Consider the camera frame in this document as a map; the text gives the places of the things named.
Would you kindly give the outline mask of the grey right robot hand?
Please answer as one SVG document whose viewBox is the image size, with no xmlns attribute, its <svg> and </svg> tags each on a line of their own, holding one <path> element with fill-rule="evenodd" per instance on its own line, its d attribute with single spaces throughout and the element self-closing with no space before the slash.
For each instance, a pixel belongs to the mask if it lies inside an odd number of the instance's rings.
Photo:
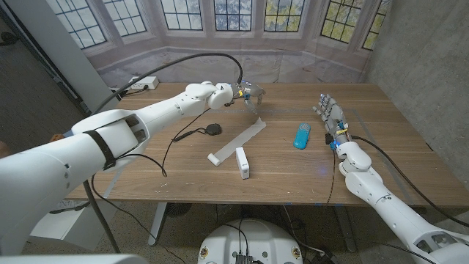
<svg viewBox="0 0 469 264">
<path fill-rule="evenodd" d="M 335 99 L 329 94 L 321 94 L 318 106 L 313 106 L 312 109 L 324 122 L 326 144 L 335 149 L 340 144 L 350 141 L 346 117 Z"/>
</svg>

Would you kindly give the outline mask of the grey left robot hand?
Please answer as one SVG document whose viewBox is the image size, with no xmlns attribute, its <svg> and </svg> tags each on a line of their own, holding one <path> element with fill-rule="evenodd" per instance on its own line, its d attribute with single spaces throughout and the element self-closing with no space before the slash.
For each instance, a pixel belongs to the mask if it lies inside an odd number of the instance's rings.
<svg viewBox="0 0 469 264">
<path fill-rule="evenodd" d="M 262 103 L 265 90 L 259 85 L 246 80 L 242 80 L 239 84 L 231 84 L 231 88 L 233 91 L 233 98 L 242 98 L 244 100 L 245 107 L 254 114 L 257 114 L 256 106 L 251 100 L 256 98 L 257 104 L 260 105 Z"/>
</svg>

